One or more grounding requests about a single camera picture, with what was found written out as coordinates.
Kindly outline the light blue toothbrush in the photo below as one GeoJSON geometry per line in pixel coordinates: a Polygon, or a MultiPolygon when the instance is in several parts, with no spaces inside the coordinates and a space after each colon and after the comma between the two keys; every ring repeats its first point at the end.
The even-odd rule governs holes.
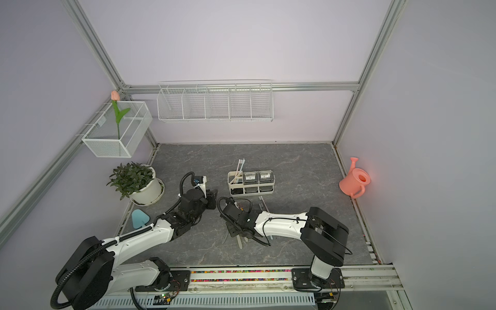
{"type": "Polygon", "coordinates": [[[242,172],[244,163],[245,163],[244,159],[239,159],[236,171],[235,171],[234,175],[232,176],[232,178],[229,180],[228,184],[234,184],[234,183],[238,182],[237,178],[238,178],[239,174],[242,172]]]}

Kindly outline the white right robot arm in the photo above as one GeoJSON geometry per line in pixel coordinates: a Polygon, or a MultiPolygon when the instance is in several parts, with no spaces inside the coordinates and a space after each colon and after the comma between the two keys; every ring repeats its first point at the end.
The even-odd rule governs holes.
{"type": "Polygon", "coordinates": [[[255,209],[242,209],[232,198],[221,197],[216,203],[220,217],[232,237],[241,236],[269,247],[270,238],[279,236],[300,240],[313,253],[310,273],[328,280],[347,255],[348,227],[318,207],[305,213],[276,214],[255,209]]]}

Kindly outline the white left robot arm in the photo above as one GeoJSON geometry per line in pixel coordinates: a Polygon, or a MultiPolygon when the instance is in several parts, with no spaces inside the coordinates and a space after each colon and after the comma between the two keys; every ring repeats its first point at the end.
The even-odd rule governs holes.
{"type": "Polygon", "coordinates": [[[127,261],[189,232],[206,210],[215,209],[217,194],[217,190],[195,187],[147,226],[104,240],[86,238],[56,276],[50,307],[88,309],[116,291],[138,286],[167,288],[172,280],[170,268],[161,258],[127,261]]]}

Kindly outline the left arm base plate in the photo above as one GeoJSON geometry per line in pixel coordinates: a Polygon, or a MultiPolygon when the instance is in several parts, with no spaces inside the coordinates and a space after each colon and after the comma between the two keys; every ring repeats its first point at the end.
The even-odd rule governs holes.
{"type": "Polygon", "coordinates": [[[135,287],[136,292],[182,292],[187,291],[191,280],[191,272],[188,269],[172,270],[161,273],[158,279],[151,285],[135,287]]]}

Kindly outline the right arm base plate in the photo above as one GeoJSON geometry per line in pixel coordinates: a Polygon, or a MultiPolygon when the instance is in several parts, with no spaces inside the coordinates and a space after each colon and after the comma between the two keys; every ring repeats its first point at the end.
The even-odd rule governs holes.
{"type": "Polygon", "coordinates": [[[326,289],[342,289],[345,287],[342,271],[332,268],[327,279],[319,278],[310,271],[310,268],[293,268],[291,270],[293,288],[300,292],[318,293],[326,289]]]}

